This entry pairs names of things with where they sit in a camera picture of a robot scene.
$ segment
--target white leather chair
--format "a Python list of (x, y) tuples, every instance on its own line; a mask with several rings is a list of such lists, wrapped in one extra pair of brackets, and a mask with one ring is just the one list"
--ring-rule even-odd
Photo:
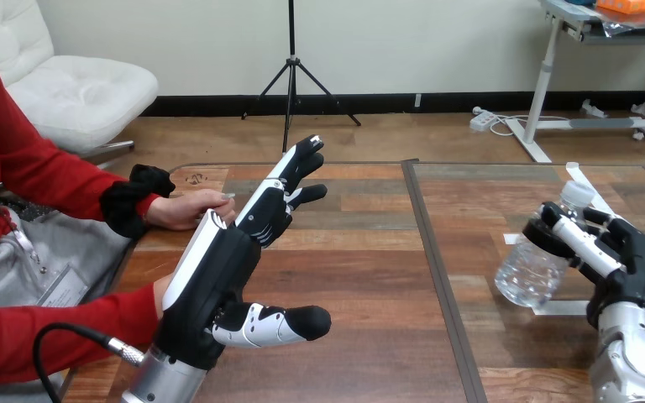
[(149, 71), (114, 60), (55, 56), (36, 0), (0, 0), (0, 75), (41, 136), (76, 154), (106, 144), (155, 99)]

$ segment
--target id badge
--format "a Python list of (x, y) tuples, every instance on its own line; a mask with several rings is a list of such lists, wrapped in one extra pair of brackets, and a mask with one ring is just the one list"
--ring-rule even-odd
[(49, 308), (76, 306), (87, 293), (88, 286), (70, 263), (48, 287), (48, 290), (38, 300), (38, 305)]

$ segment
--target tripod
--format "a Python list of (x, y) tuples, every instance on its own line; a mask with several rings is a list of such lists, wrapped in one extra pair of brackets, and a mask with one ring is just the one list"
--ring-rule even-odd
[(328, 98), (332, 99), (335, 105), (337, 106), (338, 110), (341, 113), (344, 113), (348, 115), (358, 126), (362, 126), (362, 123), (357, 120), (355, 116), (353, 116), (350, 113), (346, 113), (343, 110), (343, 107), (340, 105), (340, 101), (330, 92), (328, 91), (325, 86), (315, 78), (315, 76), (312, 75), (312, 73), (305, 68), (304, 65), (300, 62), (300, 59), (296, 57), (296, 29), (295, 29), (295, 13), (293, 9), (293, 0), (288, 0), (288, 28), (290, 30), (290, 35), (291, 35), (291, 57), (286, 60), (286, 65), (283, 66), (281, 71), (278, 71), (278, 74), (273, 77), (273, 80), (270, 82), (270, 84), (263, 90), (263, 92), (256, 97), (253, 106), (251, 106), (246, 112), (244, 112), (243, 116), (241, 116), (241, 120), (245, 120), (246, 117), (249, 116), (249, 111), (252, 111), (255, 109), (255, 107), (259, 104), (261, 98), (265, 96), (266, 93), (270, 90), (271, 87), (275, 84), (276, 81), (278, 81), (279, 78), (283, 75), (283, 72), (286, 71), (286, 69), (290, 70), (290, 76), (288, 77), (288, 99), (286, 103), (286, 129), (283, 132), (283, 153), (286, 152), (287, 146), (288, 146), (288, 130), (291, 128), (291, 121), (292, 121), (292, 115), (295, 114), (295, 105), (296, 105), (296, 100), (297, 100), (297, 91), (296, 91), (296, 68), (300, 67), (303, 73), (305, 73), (312, 82), (317, 84), (317, 86), (320, 87), (320, 89), (325, 92), (325, 94), (328, 96)]

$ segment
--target woman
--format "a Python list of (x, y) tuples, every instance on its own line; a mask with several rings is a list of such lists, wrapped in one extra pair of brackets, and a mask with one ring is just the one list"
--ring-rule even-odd
[[(151, 178), (160, 173), (144, 169), (140, 174), (139, 182), (127, 182), (42, 139), (0, 79), (0, 182), (31, 202), (62, 212), (21, 222), (0, 208), (0, 384), (36, 379), (31, 345), (51, 322), (79, 323), (131, 344), (152, 338), (168, 278), (72, 306), (118, 262), (128, 242), (103, 221), (118, 233), (136, 237), (145, 224), (194, 228), (208, 208), (216, 208), (228, 222), (234, 218), (233, 200), (221, 193), (204, 190), (168, 199), (162, 197), (171, 191), (168, 180), (157, 186)], [(158, 187), (162, 196), (154, 193)], [(107, 355), (68, 332), (53, 332), (44, 342), (45, 367), (51, 373)], [(0, 386), (0, 395), (8, 391)], [(24, 392), (3, 400), (47, 401), (42, 391), (38, 385), (37, 395)]]

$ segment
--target robotic hand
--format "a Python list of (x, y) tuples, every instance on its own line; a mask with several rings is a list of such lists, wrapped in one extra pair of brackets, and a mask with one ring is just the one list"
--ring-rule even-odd
[(297, 189), (304, 177), (323, 166), (323, 156), (318, 153), (322, 147), (318, 136), (310, 136), (283, 155), (241, 210), (236, 227), (267, 248), (291, 224), (293, 210), (302, 203), (325, 197), (328, 193), (325, 185)]
[(284, 309), (242, 299), (262, 248), (290, 225), (300, 204), (324, 197), (323, 185), (296, 189), (322, 166), (323, 142), (311, 136), (294, 145), (263, 180), (227, 228), (209, 210), (176, 266), (147, 354), (130, 346), (110, 346), (139, 366), (123, 403), (187, 403), (226, 346), (261, 348), (312, 341), (328, 333), (330, 315), (317, 306)]
[(587, 320), (600, 333), (590, 368), (595, 401), (645, 402), (645, 234), (621, 217), (584, 213), (600, 227), (586, 233), (557, 205), (541, 207), (543, 222), (571, 249), (564, 257), (575, 258), (595, 284), (587, 306)]

